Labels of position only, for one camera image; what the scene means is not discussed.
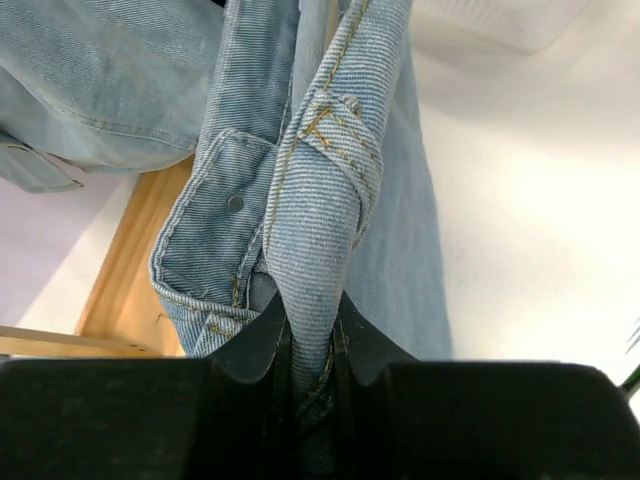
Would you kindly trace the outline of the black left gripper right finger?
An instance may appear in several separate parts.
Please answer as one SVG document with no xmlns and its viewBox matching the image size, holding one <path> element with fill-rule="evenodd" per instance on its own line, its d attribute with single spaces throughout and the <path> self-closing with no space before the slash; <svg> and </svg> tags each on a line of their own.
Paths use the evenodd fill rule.
<svg viewBox="0 0 640 480">
<path fill-rule="evenodd" d="M 626 394 L 577 364 L 420 361 L 343 297 L 333 330 L 340 479 L 635 479 Z"/>
</svg>

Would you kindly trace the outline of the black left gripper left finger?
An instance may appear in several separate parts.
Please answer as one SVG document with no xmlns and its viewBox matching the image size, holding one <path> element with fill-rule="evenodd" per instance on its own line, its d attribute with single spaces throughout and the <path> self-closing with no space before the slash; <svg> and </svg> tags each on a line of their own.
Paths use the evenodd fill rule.
<svg viewBox="0 0 640 480">
<path fill-rule="evenodd" d="M 5 479 L 293 479 L 291 334 L 274 297 L 203 358 L 1 365 Z"/>
</svg>

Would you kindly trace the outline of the wooden clothes rack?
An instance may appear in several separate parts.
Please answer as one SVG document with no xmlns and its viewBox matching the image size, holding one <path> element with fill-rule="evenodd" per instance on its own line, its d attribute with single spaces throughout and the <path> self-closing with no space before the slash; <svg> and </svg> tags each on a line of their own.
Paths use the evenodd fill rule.
<svg viewBox="0 0 640 480">
<path fill-rule="evenodd" d="M 1 329 L 1 352 L 50 358 L 182 356 L 151 287 L 151 249 L 192 170 L 188 158 L 136 184 L 73 334 Z"/>
</svg>

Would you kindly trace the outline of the white plastic basket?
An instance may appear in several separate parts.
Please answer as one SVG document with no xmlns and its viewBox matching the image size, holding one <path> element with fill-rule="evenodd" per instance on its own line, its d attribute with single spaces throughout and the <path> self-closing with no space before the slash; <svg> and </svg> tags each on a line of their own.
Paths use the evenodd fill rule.
<svg viewBox="0 0 640 480">
<path fill-rule="evenodd" d="M 537 53 L 552 45 L 589 5 L 585 0 L 427 0 L 414 12 L 510 48 Z"/>
</svg>

